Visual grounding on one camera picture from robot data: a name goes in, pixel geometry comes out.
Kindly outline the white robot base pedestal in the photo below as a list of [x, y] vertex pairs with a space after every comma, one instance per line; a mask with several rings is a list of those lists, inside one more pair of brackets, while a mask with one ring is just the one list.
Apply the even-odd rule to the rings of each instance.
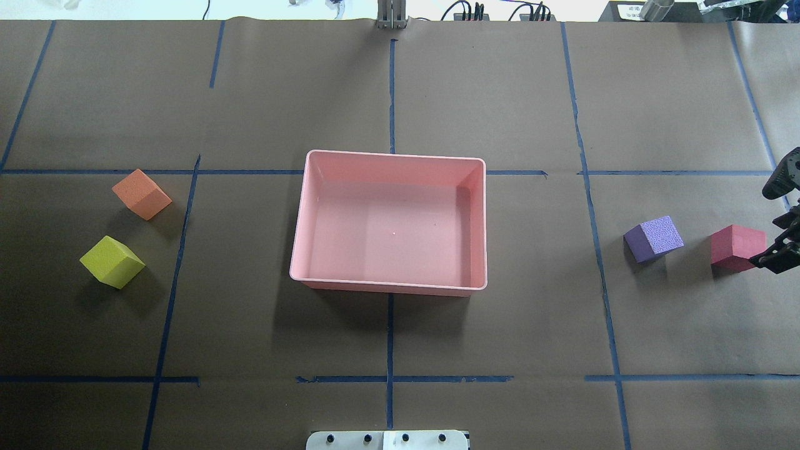
[[456, 429], [319, 431], [306, 449], [471, 449], [468, 432]]

